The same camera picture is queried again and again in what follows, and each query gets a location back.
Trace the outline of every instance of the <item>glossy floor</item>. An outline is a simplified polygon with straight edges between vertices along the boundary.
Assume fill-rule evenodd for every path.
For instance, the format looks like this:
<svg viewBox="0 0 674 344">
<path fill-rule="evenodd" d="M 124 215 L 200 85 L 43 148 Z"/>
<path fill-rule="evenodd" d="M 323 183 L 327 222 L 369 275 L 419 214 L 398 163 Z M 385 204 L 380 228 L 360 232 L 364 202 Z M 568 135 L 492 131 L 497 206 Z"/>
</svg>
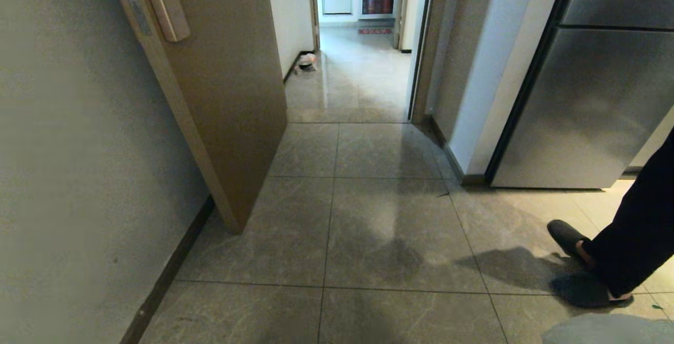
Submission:
<svg viewBox="0 0 674 344">
<path fill-rule="evenodd" d="M 294 123 L 404 123 L 409 109 L 411 54 L 392 34 L 359 34 L 356 27 L 321 28 L 318 70 L 286 82 Z"/>
<path fill-rule="evenodd" d="M 467 188 L 423 127 L 291 124 L 245 233 L 214 213 L 142 342 L 541 342 L 588 313 L 547 286 L 576 267 L 546 223 L 593 236 L 630 184 Z M 599 313 L 674 319 L 672 267 Z"/>
</svg>

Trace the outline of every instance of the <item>smart door lock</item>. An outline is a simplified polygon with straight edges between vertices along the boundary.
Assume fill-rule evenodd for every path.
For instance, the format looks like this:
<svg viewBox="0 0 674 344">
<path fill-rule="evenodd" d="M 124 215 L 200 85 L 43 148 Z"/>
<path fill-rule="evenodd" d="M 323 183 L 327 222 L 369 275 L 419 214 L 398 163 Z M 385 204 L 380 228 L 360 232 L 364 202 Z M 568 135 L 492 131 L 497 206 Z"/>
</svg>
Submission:
<svg viewBox="0 0 674 344">
<path fill-rule="evenodd" d="M 178 42 L 190 36 L 190 26 L 180 0 L 151 0 L 164 37 L 169 42 Z"/>
</svg>

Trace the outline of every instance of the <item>doorway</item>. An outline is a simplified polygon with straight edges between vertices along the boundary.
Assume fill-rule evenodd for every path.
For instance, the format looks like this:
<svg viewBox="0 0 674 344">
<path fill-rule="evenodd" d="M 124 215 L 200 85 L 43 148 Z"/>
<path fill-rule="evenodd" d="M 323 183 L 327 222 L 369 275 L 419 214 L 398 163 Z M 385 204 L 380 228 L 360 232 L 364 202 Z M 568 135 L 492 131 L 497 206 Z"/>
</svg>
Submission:
<svg viewBox="0 0 674 344">
<path fill-rule="evenodd" d="M 426 0 L 312 2 L 317 70 L 288 78 L 289 121 L 407 123 Z"/>
</svg>

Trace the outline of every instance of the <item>black pants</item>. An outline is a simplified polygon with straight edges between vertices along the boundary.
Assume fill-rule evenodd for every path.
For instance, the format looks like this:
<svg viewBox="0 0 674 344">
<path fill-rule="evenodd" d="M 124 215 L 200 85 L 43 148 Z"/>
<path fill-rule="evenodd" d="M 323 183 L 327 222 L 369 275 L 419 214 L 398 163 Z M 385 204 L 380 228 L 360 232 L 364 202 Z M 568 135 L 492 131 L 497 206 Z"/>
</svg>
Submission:
<svg viewBox="0 0 674 344">
<path fill-rule="evenodd" d="M 674 254 L 674 130 L 639 173 L 613 222 L 583 249 L 614 296 L 629 293 Z"/>
</svg>

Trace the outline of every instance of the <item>foot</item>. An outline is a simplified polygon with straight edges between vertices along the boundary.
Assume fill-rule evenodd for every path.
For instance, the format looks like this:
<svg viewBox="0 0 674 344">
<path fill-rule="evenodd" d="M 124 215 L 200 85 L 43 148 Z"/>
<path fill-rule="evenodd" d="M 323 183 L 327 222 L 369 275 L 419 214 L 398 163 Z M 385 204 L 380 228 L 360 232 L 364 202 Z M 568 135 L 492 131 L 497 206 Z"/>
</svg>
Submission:
<svg viewBox="0 0 674 344">
<path fill-rule="evenodd" d="M 559 277 L 554 279 L 550 286 L 559 298 L 580 308 L 622 308 L 634 301 L 630 293 L 618 298 L 612 296 L 606 286 L 586 272 Z"/>
<path fill-rule="evenodd" d="M 562 248 L 564 253 L 580 262 L 582 265 L 592 267 L 594 260 L 582 248 L 583 241 L 590 241 L 575 228 L 564 221 L 554 220 L 547 224 L 548 232 L 554 241 Z"/>
</svg>

